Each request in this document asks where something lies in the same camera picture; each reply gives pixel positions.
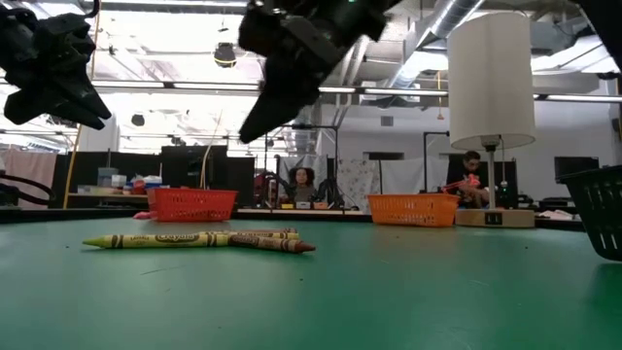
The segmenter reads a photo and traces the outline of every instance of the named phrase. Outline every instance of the ceiling light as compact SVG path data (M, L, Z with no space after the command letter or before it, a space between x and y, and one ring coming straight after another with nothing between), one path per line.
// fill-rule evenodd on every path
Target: ceiling light
M93 0L84 0L92 4ZM185 1L185 0L106 0L106 4L135 4L135 5L171 5L171 6L217 6L229 8L245 8L245 1Z
M96 88L163 88L162 83L157 82L124 82L124 81L94 81Z
M447 97L449 92L442 90L428 90L428 89L398 89L398 88L366 88L365 94L376 95L395 95L395 96L433 96L433 97Z
M323 93L355 93L357 90L353 87L320 87Z
M26 136L76 136L75 131L45 131L45 130L0 130L0 134Z
M622 103L622 96L548 95L547 101Z
M259 91L259 86L255 84L175 83L174 87L205 90Z

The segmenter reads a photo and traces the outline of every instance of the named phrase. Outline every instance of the red toy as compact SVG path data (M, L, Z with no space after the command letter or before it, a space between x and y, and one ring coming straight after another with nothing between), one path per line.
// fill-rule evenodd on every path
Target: red toy
M459 181L459 182L455 182L453 184L449 184L449 185L443 187L441 190L443 191L443 193L447 193L447 190L455 189L455 188L458 188L458 187L460 187L462 185L469 185L469 186L477 187L480 184L481 183L479 182L477 177L475 177L475 175L468 174L468 179L463 180L463 181Z

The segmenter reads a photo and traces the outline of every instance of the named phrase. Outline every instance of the floor lamp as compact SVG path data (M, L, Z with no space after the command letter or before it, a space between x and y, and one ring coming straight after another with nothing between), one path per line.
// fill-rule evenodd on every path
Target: floor lamp
M517 14L470 20L448 40L452 148L488 155L489 209L459 210L456 224L532 228L534 212L496 208L495 151L536 140L530 21Z

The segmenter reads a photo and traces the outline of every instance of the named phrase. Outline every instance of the red basket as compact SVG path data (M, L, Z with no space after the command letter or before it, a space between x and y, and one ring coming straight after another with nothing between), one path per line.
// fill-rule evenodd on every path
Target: red basket
M451 194L370 194L375 224L447 228L454 225L460 198Z
M237 191L152 189L147 191L152 219L159 222L219 222L231 218Z

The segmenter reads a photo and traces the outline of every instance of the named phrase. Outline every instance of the green table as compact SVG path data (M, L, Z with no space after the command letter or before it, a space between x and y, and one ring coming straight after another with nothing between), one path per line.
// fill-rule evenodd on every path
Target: green table
M297 228L311 254L87 237ZM622 264L587 235L132 220L0 227L0 349L620 349Z

